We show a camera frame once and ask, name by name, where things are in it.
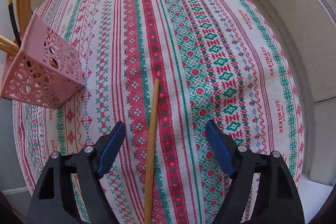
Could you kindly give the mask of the bamboo chopstick six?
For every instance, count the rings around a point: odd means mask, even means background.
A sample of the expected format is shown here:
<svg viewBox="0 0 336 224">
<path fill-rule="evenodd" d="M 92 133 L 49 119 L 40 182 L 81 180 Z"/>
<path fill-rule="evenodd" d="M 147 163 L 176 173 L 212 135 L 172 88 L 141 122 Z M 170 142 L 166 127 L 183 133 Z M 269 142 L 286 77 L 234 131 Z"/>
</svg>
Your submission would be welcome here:
<svg viewBox="0 0 336 224">
<path fill-rule="evenodd" d="M 9 48 L 8 46 L 5 46 L 4 44 L 0 43 L 0 50 L 7 53 L 10 56 L 16 56 L 17 55 L 17 51 Z"/>
</svg>

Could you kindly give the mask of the bamboo chopstick three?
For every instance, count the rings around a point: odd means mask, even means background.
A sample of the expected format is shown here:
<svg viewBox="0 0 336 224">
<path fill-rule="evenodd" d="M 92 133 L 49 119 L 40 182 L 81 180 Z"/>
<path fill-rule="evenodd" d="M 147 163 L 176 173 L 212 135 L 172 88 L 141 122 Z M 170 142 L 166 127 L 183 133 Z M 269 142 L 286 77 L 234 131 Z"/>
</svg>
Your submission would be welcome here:
<svg viewBox="0 0 336 224">
<path fill-rule="evenodd" d="M 154 92 L 151 104 L 150 126 L 147 140 L 146 176 L 145 176 L 145 198 L 144 198 L 144 224 L 151 223 L 151 210 L 153 200 L 154 180 L 154 155 L 155 155 L 155 134 L 157 128 L 159 79 L 155 79 Z"/>
</svg>

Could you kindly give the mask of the pink perforated utensil basket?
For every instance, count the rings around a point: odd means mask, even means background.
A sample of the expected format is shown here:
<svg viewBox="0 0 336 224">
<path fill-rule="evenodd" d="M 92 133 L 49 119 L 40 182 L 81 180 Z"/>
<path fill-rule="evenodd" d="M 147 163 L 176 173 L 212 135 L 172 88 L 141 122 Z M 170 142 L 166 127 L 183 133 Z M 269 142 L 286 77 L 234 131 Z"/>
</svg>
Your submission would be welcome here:
<svg viewBox="0 0 336 224">
<path fill-rule="evenodd" d="M 85 87 L 78 51 L 37 13 L 16 56 L 7 56 L 1 97 L 58 109 Z"/>
</svg>

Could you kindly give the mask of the patterned striped tablecloth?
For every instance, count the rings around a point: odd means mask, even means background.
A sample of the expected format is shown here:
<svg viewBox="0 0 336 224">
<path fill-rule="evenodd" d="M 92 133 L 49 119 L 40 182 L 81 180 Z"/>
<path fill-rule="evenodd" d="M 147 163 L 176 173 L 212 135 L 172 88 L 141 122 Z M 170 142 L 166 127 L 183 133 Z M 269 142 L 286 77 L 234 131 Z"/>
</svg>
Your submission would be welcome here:
<svg viewBox="0 0 336 224">
<path fill-rule="evenodd" d="M 209 120 L 238 144 L 279 151 L 295 184 L 303 121 L 275 34 L 251 0 L 45 0 L 39 16 L 79 52 L 85 88 L 57 110 L 13 104 L 30 192 L 50 154 L 77 153 L 118 121 L 126 138 L 102 189 L 121 223 L 143 223 L 147 135 L 160 80 L 153 223 L 211 223 L 230 187 Z"/>
</svg>

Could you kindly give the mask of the bamboo chopstick one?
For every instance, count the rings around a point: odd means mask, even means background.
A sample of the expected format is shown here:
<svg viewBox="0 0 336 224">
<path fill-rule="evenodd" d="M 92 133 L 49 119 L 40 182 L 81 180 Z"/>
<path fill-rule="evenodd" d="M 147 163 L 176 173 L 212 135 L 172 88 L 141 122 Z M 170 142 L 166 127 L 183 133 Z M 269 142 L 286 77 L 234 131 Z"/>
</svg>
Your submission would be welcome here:
<svg viewBox="0 0 336 224">
<path fill-rule="evenodd" d="M 15 42 L 12 42 L 11 40 L 5 38 L 4 36 L 0 35 L 0 41 L 2 44 L 4 44 L 5 46 L 8 46 L 9 48 L 15 50 L 15 51 L 19 51 L 19 47 L 15 44 Z"/>
</svg>

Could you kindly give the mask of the black chopstick gold band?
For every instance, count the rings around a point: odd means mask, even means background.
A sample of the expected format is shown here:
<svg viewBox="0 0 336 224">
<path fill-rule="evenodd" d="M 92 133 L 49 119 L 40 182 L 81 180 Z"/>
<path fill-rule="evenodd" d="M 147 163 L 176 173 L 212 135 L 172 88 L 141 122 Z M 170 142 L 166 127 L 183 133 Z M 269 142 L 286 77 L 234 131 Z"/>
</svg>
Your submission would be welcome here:
<svg viewBox="0 0 336 224">
<path fill-rule="evenodd" d="M 15 36 L 15 41 L 18 45 L 18 47 L 21 47 L 21 37 L 18 31 L 18 27 L 17 27 L 17 23 L 15 20 L 15 12 L 14 12 L 14 5 L 13 5 L 13 0 L 7 0 L 7 5 L 8 5 L 8 9 L 9 9 L 9 17 L 10 17 L 10 22 L 11 22 L 11 26 L 13 29 L 13 33 Z"/>
</svg>

